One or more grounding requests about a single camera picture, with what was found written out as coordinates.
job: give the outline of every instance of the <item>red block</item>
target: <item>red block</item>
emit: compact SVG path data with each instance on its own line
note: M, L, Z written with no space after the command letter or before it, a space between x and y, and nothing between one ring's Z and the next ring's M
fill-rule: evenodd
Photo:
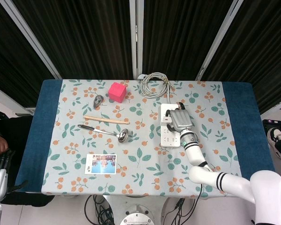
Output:
M126 95L126 86L115 82L109 88L108 95L111 100L122 103Z

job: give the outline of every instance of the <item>spoon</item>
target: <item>spoon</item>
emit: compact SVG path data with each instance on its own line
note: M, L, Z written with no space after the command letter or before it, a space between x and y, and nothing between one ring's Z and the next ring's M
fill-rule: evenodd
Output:
M93 127L89 127L89 126L85 126L85 125L78 125L80 128L86 129L86 130L92 130L98 133L102 133L102 134L107 134L107 135L112 135L118 138L118 142L123 143L127 140L128 138L128 130L127 129L123 129L119 134L113 134L107 131L102 131Z

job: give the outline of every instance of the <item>power strip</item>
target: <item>power strip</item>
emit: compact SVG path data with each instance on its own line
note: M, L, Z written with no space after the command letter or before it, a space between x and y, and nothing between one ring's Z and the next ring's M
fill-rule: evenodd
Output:
M165 117L167 110L175 110L179 106L177 104L161 104L160 106L160 145L166 148L178 148L180 146L180 133L170 132L167 124L172 123L171 117Z

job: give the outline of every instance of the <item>wooden stick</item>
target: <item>wooden stick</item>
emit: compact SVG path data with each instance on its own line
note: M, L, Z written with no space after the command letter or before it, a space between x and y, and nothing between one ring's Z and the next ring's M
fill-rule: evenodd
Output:
M118 124L130 124L129 121L122 121L122 120L111 120L106 118L100 118L100 117L94 117L94 116L83 116L86 119L89 120L96 120L96 121L102 121L102 122L108 122L108 123L118 123Z

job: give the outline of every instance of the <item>printed photograph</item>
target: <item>printed photograph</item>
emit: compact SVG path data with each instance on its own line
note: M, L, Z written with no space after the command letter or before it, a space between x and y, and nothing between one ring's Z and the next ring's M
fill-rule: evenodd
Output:
M85 174L115 174L117 155L93 155L86 157Z

